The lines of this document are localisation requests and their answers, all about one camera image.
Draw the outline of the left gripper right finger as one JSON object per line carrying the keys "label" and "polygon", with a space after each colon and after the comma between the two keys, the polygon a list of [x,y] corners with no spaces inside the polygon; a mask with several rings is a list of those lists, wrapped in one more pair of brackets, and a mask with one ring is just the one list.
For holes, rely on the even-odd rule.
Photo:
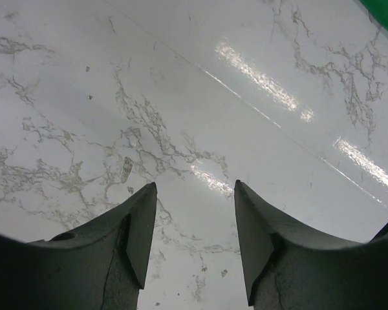
{"label": "left gripper right finger", "polygon": [[388,309],[388,237],[358,243],[321,232],[236,181],[235,217],[254,309]]}

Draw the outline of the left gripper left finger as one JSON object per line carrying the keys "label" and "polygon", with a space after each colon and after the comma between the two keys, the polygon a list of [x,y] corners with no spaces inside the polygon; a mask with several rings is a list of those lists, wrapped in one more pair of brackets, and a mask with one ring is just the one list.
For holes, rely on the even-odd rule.
{"label": "left gripper left finger", "polygon": [[146,282],[157,188],[51,240],[0,235],[0,309],[136,309]]}

